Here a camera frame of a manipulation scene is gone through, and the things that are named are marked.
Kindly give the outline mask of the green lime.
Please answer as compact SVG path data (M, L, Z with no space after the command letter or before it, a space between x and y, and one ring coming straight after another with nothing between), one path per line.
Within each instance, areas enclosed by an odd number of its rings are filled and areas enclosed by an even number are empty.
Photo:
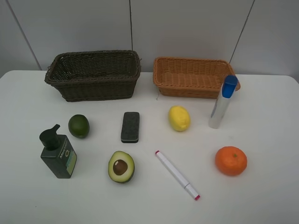
M68 122L69 132L76 138L86 138L90 131L88 119L82 114L73 115Z

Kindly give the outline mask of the orange wicker basket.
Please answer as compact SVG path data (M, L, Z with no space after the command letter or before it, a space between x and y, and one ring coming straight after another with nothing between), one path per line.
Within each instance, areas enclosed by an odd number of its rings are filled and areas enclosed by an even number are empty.
M164 96L216 99L228 75L235 72L224 60L157 57L153 83Z

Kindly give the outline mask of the halved avocado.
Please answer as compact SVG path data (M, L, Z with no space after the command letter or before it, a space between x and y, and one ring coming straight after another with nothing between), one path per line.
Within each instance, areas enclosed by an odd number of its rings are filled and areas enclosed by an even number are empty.
M133 158L123 151L116 151L108 162L108 175L117 183L127 183L133 177L135 163Z

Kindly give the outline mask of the orange tangerine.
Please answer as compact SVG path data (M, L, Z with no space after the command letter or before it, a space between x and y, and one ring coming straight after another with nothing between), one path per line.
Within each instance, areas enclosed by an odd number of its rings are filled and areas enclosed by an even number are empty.
M219 149L215 155L217 169L228 176L240 175L247 168L247 156L239 148L226 146Z

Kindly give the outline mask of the dark brown wicker basket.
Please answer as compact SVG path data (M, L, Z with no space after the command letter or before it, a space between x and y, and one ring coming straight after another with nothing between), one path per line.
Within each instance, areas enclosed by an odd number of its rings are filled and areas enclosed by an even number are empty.
M141 73L133 50L68 52L55 57L45 82L67 102L131 98Z

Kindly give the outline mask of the yellow lemon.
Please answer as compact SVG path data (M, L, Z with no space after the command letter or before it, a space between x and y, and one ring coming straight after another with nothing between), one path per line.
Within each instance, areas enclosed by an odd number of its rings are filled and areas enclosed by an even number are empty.
M172 106L169 109L168 119L171 127L178 132L186 131L191 124L189 112L179 105Z

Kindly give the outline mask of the white marker pink caps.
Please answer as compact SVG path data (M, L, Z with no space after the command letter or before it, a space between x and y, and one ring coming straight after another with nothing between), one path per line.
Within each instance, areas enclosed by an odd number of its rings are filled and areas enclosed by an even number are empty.
M179 182L184 190L195 200L200 199L200 195L197 190L191 185L191 183L182 175L182 173L168 160L161 151L155 152L156 157L164 165L164 167L171 173L171 175Z

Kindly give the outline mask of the black whiteboard eraser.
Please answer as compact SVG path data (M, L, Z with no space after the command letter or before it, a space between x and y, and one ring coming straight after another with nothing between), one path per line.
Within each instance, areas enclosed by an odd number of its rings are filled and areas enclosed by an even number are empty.
M140 114L125 112L123 116L121 141L122 143L137 143L139 141Z

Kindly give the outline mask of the white tube blue cap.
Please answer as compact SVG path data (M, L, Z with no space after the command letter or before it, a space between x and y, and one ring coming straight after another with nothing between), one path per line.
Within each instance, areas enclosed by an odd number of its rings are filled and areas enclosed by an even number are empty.
M208 122L209 127L219 128L237 84L238 79L236 76L228 75L225 77Z

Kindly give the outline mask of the dark green pump bottle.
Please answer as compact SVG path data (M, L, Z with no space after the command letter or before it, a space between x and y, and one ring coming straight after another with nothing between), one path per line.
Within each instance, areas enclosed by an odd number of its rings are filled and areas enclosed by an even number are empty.
M77 162L77 154L68 137L57 134L59 127L56 124L40 134L39 139L44 146L40 157L57 178L69 179Z

